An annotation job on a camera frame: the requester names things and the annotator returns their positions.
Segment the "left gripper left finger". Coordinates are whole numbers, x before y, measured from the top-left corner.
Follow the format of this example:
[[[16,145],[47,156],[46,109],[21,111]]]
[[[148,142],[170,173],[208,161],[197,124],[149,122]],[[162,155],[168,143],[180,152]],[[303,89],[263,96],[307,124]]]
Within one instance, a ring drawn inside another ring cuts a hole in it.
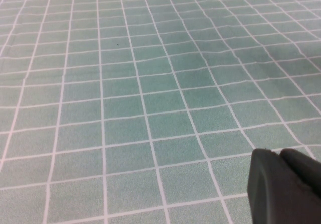
[[[253,223],[320,223],[320,198],[280,153],[253,150],[247,193]]]

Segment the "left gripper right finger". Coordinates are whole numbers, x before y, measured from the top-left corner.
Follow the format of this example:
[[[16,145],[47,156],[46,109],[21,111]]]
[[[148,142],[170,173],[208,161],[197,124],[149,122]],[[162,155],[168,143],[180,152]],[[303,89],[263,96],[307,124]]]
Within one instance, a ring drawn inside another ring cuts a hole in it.
[[[283,149],[280,156],[299,179],[320,198],[320,162],[295,149]]]

